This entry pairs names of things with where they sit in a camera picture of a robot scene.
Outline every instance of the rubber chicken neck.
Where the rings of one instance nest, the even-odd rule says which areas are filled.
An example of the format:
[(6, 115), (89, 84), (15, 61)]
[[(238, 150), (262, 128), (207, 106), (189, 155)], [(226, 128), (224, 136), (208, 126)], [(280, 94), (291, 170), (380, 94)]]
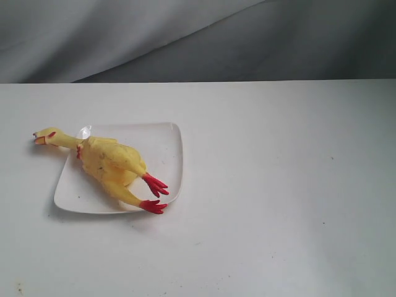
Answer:
[(111, 197), (156, 214), (163, 213), (163, 209), (168, 206), (159, 204), (159, 200), (140, 200), (127, 188), (136, 178), (142, 178), (157, 198), (160, 194), (169, 194), (165, 190), (168, 186), (147, 172), (146, 164), (134, 148), (110, 138), (90, 136), (87, 139), (78, 139), (53, 127), (33, 135), (37, 145), (54, 145), (75, 150), (84, 171), (99, 181)]

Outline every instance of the rubber chicken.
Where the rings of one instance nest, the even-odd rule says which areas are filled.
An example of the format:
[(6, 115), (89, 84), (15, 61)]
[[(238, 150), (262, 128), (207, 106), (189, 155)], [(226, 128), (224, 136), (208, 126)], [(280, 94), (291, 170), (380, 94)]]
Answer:
[(38, 145), (55, 145), (76, 150), (84, 171), (99, 181), (111, 197), (156, 214), (163, 213), (162, 210), (168, 206), (159, 204), (159, 200), (140, 200), (128, 190), (127, 186), (140, 177), (158, 198), (160, 193), (169, 194), (165, 190), (168, 186), (146, 171), (146, 164), (134, 148), (119, 144), (116, 139), (94, 136), (78, 139), (52, 127), (33, 135)]

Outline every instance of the rubber chicken head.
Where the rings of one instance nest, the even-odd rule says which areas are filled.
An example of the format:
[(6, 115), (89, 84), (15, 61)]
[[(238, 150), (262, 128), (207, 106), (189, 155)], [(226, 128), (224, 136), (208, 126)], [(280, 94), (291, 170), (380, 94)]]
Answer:
[(62, 130), (53, 127), (35, 132), (33, 133), (33, 135), (36, 137), (35, 144), (38, 145), (44, 145), (44, 144), (57, 145), (58, 142), (57, 140), (65, 136)]

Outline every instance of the table surface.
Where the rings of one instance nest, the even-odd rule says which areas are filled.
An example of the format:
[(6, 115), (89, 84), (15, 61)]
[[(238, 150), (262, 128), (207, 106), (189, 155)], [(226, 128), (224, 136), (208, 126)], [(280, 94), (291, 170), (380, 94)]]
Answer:
[[(0, 85), (0, 296), (394, 296), (396, 80)], [(171, 121), (163, 215), (64, 212), (44, 127)]]

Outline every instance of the white square plate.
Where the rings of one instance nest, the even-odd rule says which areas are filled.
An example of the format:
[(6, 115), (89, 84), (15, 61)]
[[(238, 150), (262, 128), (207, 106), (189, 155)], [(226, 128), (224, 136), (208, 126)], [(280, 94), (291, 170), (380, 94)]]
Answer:
[[(147, 172), (168, 185), (169, 195), (161, 195), (161, 203), (174, 201), (181, 190), (183, 146), (179, 127), (173, 123), (86, 126), (77, 134), (115, 138), (120, 144), (137, 149), (147, 165)], [(61, 209), (81, 213), (125, 213), (142, 209), (109, 197), (101, 184), (82, 169), (76, 152), (69, 154), (58, 185), (54, 203)], [(147, 184), (137, 178), (129, 190), (141, 200), (157, 200)]]

